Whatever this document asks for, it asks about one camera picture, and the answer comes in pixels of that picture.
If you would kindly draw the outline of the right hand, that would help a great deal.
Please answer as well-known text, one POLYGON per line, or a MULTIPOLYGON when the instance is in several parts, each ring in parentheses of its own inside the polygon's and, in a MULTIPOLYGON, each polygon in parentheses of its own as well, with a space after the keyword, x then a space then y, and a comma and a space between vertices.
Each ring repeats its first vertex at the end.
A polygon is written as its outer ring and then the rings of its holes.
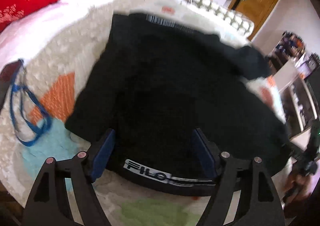
POLYGON ((308 199, 311 195, 311 183, 312 175, 302 176, 299 173, 291 172, 284 186, 284 204, 289 205, 293 202, 302 202, 308 199))

